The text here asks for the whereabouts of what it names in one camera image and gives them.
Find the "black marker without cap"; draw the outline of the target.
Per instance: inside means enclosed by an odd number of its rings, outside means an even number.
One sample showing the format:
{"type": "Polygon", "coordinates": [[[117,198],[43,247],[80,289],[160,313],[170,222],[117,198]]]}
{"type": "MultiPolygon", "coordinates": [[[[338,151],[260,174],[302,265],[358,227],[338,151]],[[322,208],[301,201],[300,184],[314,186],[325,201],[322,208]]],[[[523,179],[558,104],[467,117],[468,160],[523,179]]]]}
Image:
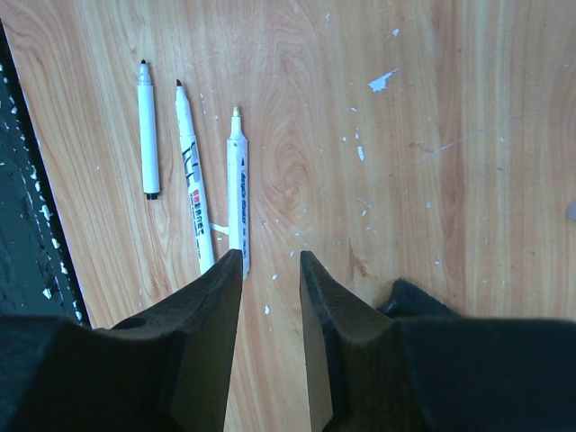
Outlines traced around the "black marker without cap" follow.
{"type": "Polygon", "coordinates": [[[149,201],[159,197],[159,165],[154,92],[145,59],[139,63],[137,99],[143,193],[149,201]]]}

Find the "peach cap marker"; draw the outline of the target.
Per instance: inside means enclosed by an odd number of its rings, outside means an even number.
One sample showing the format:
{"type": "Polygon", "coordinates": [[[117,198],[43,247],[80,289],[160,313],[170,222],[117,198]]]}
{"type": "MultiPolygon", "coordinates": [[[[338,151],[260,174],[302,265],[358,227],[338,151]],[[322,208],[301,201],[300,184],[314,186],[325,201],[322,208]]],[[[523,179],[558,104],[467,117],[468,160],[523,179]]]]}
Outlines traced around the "peach cap marker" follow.
{"type": "Polygon", "coordinates": [[[232,110],[227,139],[227,186],[229,247],[241,251],[243,279],[246,280],[250,270],[248,140],[242,130],[238,105],[232,110]]]}

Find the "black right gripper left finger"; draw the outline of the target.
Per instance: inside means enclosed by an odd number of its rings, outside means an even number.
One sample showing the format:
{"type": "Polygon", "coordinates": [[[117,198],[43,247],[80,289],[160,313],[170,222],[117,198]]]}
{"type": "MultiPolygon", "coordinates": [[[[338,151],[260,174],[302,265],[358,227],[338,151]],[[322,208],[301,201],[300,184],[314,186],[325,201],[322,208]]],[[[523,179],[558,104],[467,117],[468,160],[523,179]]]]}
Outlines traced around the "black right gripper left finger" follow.
{"type": "Polygon", "coordinates": [[[222,430],[241,293],[231,250],[113,328],[2,317],[2,430],[222,430]]]}

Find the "purple cap marker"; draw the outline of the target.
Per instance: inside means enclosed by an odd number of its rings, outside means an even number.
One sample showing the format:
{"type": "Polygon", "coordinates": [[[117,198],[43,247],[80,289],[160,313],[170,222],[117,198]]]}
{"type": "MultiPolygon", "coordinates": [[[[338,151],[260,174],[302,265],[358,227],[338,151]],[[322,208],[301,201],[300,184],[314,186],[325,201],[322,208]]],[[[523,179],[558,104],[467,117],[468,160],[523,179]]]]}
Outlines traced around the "purple cap marker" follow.
{"type": "Polygon", "coordinates": [[[189,99],[182,82],[175,81],[175,111],[184,176],[193,220],[193,231],[200,273],[205,274],[215,263],[208,203],[203,181],[198,143],[189,99]]]}

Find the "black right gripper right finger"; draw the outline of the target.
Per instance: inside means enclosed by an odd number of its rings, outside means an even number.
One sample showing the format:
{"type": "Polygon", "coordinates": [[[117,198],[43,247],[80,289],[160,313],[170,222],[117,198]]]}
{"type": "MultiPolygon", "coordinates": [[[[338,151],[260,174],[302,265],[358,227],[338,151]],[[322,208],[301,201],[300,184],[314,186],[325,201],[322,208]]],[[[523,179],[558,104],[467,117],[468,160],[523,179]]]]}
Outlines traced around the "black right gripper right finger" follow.
{"type": "Polygon", "coordinates": [[[313,430],[574,430],[572,321],[392,319],[300,260],[313,430]]]}

